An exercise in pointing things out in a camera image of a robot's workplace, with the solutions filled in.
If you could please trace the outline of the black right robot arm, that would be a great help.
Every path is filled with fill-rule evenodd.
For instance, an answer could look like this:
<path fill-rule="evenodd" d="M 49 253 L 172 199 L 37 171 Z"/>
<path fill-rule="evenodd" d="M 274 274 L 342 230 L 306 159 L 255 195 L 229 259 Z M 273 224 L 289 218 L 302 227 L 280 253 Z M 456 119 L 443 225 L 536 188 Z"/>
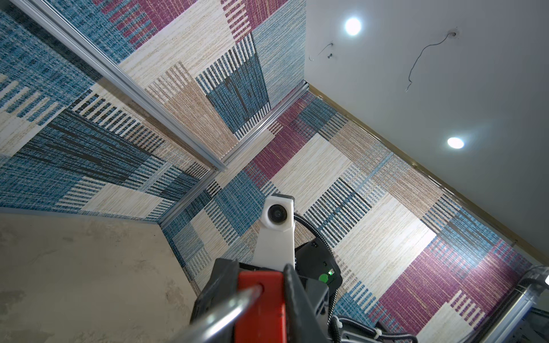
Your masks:
<path fill-rule="evenodd" d="M 371 210 L 351 230 L 334 216 L 298 220 L 340 267 L 332 313 L 420 342 L 457 342 L 478 330 L 533 266 L 465 211 L 439 223 L 405 208 Z"/>

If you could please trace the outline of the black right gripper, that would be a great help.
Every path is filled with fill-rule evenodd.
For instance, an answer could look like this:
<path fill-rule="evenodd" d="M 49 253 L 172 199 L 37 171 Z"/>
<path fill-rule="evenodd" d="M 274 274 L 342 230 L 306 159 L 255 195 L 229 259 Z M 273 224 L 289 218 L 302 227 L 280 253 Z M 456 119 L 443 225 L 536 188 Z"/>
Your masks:
<path fill-rule="evenodd" d="M 240 272 L 244 271 L 274 271 L 266 268 L 259 268 L 252 266 L 250 264 L 240 263 Z M 298 275 L 300 281 L 305 289 L 305 292 L 308 296 L 308 300 L 313 307 L 317 322 L 319 323 L 322 332 L 326 334 L 327 337 L 327 327 L 328 327 L 328 287 L 326 284 L 322 283 L 319 280 L 310 279 Z"/>

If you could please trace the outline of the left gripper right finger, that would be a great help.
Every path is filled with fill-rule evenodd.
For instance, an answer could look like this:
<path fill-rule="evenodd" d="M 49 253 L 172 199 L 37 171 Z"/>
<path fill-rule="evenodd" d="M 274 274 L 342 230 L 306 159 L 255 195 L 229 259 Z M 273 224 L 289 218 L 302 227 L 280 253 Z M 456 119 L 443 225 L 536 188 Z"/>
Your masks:
<path fill-rule="evenodd" d="M 328 342 L 317 322 L 313 307 L 291 264 L 283 270 L 288 342 Z"/>

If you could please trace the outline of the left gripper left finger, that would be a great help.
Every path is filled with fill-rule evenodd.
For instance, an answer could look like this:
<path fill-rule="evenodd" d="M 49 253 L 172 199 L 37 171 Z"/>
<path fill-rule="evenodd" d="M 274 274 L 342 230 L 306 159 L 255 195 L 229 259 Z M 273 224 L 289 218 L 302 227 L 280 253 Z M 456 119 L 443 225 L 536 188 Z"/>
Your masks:
<path fill-rule="evenodd" d="M 240 263 L 237 260 L 215 260 L 210 279 L 194 302 L 190 324 L 236 294 L 239 272 Z"/>

